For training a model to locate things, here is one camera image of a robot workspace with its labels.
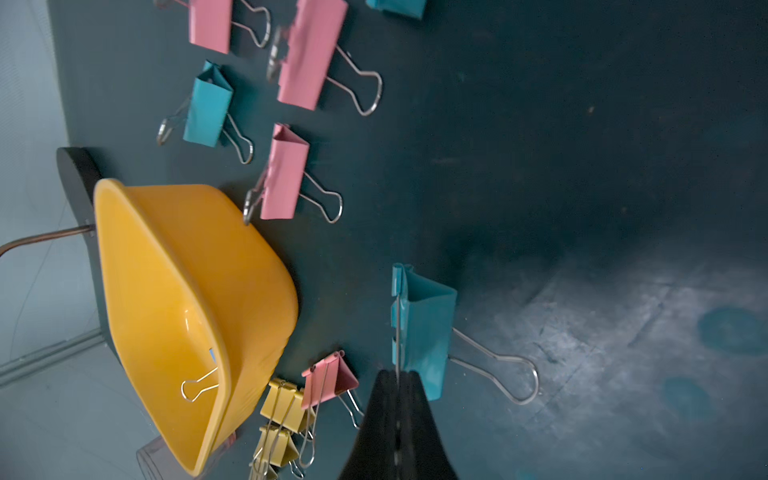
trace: teal binder clip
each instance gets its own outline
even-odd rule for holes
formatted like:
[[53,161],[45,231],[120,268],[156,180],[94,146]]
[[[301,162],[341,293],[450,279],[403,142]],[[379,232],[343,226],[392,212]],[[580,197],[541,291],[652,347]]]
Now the teal binder clip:
[[[529,359],[517,355],[499,355],[477,343],[453,326],[453,315],[458,293],[449,286],[413,273],[413,267],[392,265],[392,363],[399,379],[400,371],[418,372],[422,378],[427,400],[442,396],[445,365],[448,360],[493,381],[504,395],[517,405],[532,402],[538,395],[538,369]],[[502,362],[515,362],[531,369],[534,379],[533,393],[519,399],[513,396],[490,372],[449,355],[451,332],[485,355]]]
[[[187,97],[173,115],[163,119],[160,130],[157,132],[157,144],[165,144],[173,129],[181,122],[186,121],[184,140],[208,147],[216,147],[219,137],[224,134],[235,146],[240,163],[248,165],[253,159],[253,142],[240,133],[240,129],[229,113],[233,93],[234,89],[224,78],[218,65],[206,61],[203,72],[194,80],[192,94]],[[183,118],[182,113],[185,109],[187,116]],[[250,152],[247,159],[243,158],[240,147],[224,130],[226,120],[230,121],[237,136],[249,145]]]
[[366,0],[370,8],[422,19],[427,0]]

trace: white wall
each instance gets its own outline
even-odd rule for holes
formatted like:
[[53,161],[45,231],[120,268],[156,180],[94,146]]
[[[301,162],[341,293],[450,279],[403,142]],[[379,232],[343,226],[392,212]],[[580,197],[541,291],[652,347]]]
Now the white wall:
[[[68,146],[45,0],[0,0],[0,244],[75,227],[58,179]],[[0,364],[98,327],[80,237],[0,259]]]
[[158,435],[105,344],[0,389],[0,478],[144,480]]

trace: pink binder clip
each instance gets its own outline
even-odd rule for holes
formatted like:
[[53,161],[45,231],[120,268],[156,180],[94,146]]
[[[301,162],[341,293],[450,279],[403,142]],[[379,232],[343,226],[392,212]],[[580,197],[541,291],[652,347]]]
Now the pink binder clip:
[[[270,50],[270,61],[266,77],[274,81],[280,71],[280,91],[277,100],[296,105],[308,110],[317,107],[320,91],[325,80],[346,91],[355,102],[355,108],[363,116],[371,115],[382,97],[384,86],[382,76],[376,71],[361,71],[352,62],[347,53],[336,44],[339,40],[342,23],[346,15],[347,3],[344,0],[298,0],[296,17],[287,30],[277,28],[275,40]],[[288,53],[283,60],[277,58],[280,42],[287,40]],[[379,82],[376,99],[368,110],[363,110],[357,96],[346,85],[327,76],[334,49],[349,63],[358,75],[376,77]]]
[[[243,222],[246,225],[250,223],[253,212],[259,204],[262,204],[262,220],[293,218],[299,197],[318,207],[328,223],[339,221],[344,208],[341,194],[324,189],[304,170],[309,151],[310,144],[293,133],[288,125],[275,124],[270,159],[259,176],[256,186],[248,190],[245,198]],[[304,177],[307,177],[324,194],[332,195],[339,200],[339,213],[335,218],[331,220],[322,205],[301,193],[301,181]]]
[[[357,412],[360,417],[365,416],[365,414],[360,410],[360,407],[358,407],[357,401],[352,394],[352,390],[356,389],[360,385],[360,382],[357,381],[352,370],[349,369],[344,361],[344,350],[331,353],[326,358],[314,364],[311,368],[302,372],[301,376],[306,378],[306,386],[304,387],[304,398],[301,402],[301,408],[309,410],[314,407],[313,412],[315,414],[311,431],[309,426],[307,426],[307,429],[304,432],[301,449],[299,450],[299,465],[301,465],[302,468],[307,468],[315,461],[315,441],[317,440],[315,426],[317,425],[317,413],[320,410],[320,403],[333,398],[339,399],[346,411],[349,412],[349,416],[352,417],[352,425],[358,430],[360,430],[360,425],[355,419],[355,412]],[[355,412],[353,412],[344,399],[339,396],[343,393],[346,393],[349,396]],[[303,461],[303,453],[308,439],[310,443],[312,443],[312,458],[305,463]]]
[[[154,0],[158,8],[166,8],[171,0]],[[258,48],[266,47],[272,30],[272,16],[264,7],[253,7],[246,0],[240,0],[253,13],[264,13],[266,16],[266,32],[264,39],[259,41],[251,27],[232,20],[232,0],[173,0],[190,10],[190,43],[210,50],[227,54],[230,52],[230,31],[232,25],[240,27],[250,34],[253,43]]]

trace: yellow plastic bowl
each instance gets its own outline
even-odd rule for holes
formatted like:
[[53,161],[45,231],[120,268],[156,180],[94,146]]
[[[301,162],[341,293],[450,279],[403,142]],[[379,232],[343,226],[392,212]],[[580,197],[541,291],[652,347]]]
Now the yellow plastic bowl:
[[[298,317],[285,266],[206,185],[94,194],[109,326],[125,372],[187,472],[253,412]],[[181,395],[188,382],[189,399]]]

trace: dark teal floor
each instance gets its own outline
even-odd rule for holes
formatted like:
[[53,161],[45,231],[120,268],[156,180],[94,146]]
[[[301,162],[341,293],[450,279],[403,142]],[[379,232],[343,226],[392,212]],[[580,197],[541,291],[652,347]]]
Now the dark teal floor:
[[[264,5],[291,22],[292,1]],[[52,2],[51,22],[71,142],[105,177],[241,205],[274,122],[311,143],[344,214],[328,225],[300,202],[257,222],[300,293],[276,374],[300,380],[341,346],[367,402],[391,355],[391,264],[412,263],[458,289],[459,329],[541,372],[519,407],[449,365],[432,410],[459,477],[719,480],[768,476],[766,5],[430,0],[416,22],[354,0],[339,43],[385,82],[369,118],[330,84],[318,111],[278,103],[266,51],[239,31],[231,55],[190,45],[179,5]],[[235,87],[250,166],[154,143],[206,59]],[[330,74],[373,96],[338,55]],[[452,352],[527,394],[524,370]],[[212,479],[246,478],[262,423]],[[336,478],[355,430],[338,402],[317,430],[307,479]]]

